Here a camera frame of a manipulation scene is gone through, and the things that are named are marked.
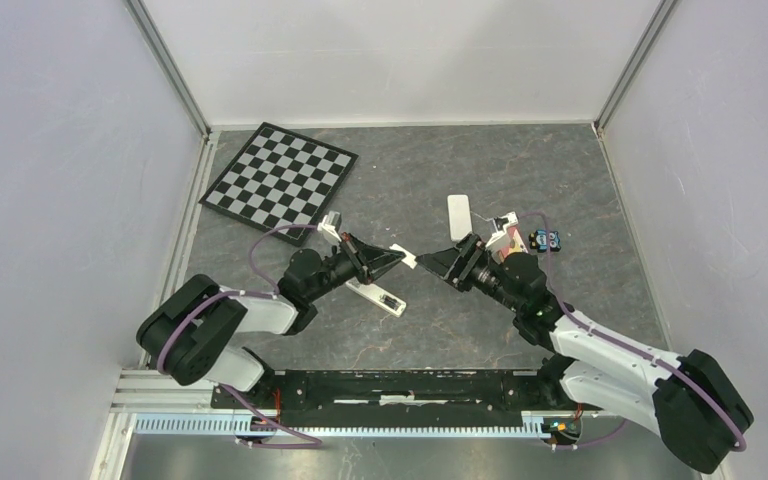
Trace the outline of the white remote with dark buttons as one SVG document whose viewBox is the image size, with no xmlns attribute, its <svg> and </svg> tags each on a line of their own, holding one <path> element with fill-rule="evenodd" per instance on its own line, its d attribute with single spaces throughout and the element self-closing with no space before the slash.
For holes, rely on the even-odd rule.
<svg viewBox="0 0 768 480">
<path fill-rule="evenodd" d="M 465 194 L 447 196 L 449 237 L 458 242 L 473 231 L 469 197 Z"/>
</svg>

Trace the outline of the white slim remote control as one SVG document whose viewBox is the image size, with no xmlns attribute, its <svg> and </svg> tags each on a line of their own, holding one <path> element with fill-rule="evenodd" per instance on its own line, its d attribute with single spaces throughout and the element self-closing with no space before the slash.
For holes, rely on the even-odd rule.
<svg viewBox="0 0 768 480">
<path fill-rule="evenodd" d="M 387 312 L 391 316 L 401 317 L 402 314 L 404 313 L 404 311 L 406 310 L 407 304 L 402 299 L 396 297 L 395 295 L 393 295 L 389 291 L 379 287 L 376 284 L 365 285 L 365 284 L 359 283 L 356 280 L 350 280 L 349 282 L 347 282 L 345 284 L 345 286 L 348 289 L 350 289 L 351 291 L 353 291 L 354 293 L 356 293 L 357 295 L 361 296 L 365 300 L 367 300 L 370 303 L 372 303 L 373 305 L 375 305 L 375 306 L 379 307 L 380 309 L 382 309 L 383 311 Z M 399 299 L 402 302 L 402 304 L 403 304 L 402 308 L 400 310 L 398 310 L 398 311 L 394 311 L 394 310 L 388 308 L 385 304 L 383 304 L 381 302 L 381 297 L 383 295 L 389 295 L 389 296 L 392 296 L 392 297 L 395 297 L 395 298 Z"/>
</svg>

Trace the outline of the white slim battery cover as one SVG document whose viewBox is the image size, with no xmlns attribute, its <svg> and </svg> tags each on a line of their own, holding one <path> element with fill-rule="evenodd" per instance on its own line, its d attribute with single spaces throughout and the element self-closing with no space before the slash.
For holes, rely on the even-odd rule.
<svg viewBox="0 0 768 480">
<path fill-rule="evenodd" d="M 407 265 L 410 269 L 415 269 L 417 267 L 418 263 L 416 260 L 416 256 L 412 254 L 410 251 L 408 251 L 406 248 L 396 243 L 392 244 L 390 248 L 392 250 L 396 250 L 403 254 L 403 258 L 401 262 Z"/>
</svg>

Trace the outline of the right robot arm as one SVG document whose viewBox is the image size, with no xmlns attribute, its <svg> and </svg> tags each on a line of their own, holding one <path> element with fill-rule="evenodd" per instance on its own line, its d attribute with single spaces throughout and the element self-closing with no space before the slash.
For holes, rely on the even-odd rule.
<svg viewBox="0 0 768 480">
<path fill-rule="evenodd" d="M 705 474 L 746 450 L 754 415 L 710 354 L 680 355 L 600 325 L 560 299 L 535 256 L 515 252 L 498 262 L 473 233 L 416 262 L 461 292 L 477 289 L 501 304 L 521 337 L 551 352 L 537 382 L 545 405 L 571 401 L 614 413 Z"/>
</svg>

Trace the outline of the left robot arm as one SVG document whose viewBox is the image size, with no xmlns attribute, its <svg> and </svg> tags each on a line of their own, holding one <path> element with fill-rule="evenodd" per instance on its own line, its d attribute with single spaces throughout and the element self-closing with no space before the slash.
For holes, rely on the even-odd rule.
<svg viewBox="0 0 768 480">
<path fill-rule="evenodd" d="M 308 248 L 296 251 L 274 293 L 235 290 L 196 274 L 142 322 L 136 342 L 153 358 L 155 369 L 179 385 L 206 379 L 232 388 L 248 406 L 262 407 L 274 394 L 270 368 L 249 350 L 231 347 L 233 337 L 296 335 L 317 315 L 316 301 L 345 284 L 382 301 L 386 293 L 376 280 L 405 257 L 401 250 L 341 233 L 328 256 Z"/>
</svg>

